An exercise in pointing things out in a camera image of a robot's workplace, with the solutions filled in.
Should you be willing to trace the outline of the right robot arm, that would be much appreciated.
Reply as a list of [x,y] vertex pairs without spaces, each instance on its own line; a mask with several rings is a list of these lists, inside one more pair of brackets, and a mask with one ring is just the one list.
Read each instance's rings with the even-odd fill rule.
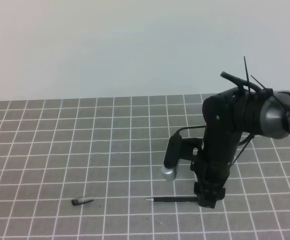
[[213,209],[225,197],[224,185],[239,146],[247,147],[254,136],[290,135],[290,92],[265,88],[248,94],[233,88],[207,98],[202,112],[203,138],[182,139],[177,158],[191,162],[197,203]]

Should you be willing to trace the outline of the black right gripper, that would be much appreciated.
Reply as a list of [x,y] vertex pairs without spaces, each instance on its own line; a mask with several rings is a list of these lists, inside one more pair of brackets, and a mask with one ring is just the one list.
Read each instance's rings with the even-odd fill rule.
[[227,90],[207,98],[202,105],[206,123],[203,138],[182,140],[181,158],[191,161],[197,176],[194,194],[201,207],[214,209],[225,197],[224,184],[242,135],[242,123],[234,115],[243,114],[246,103],[246,90]]

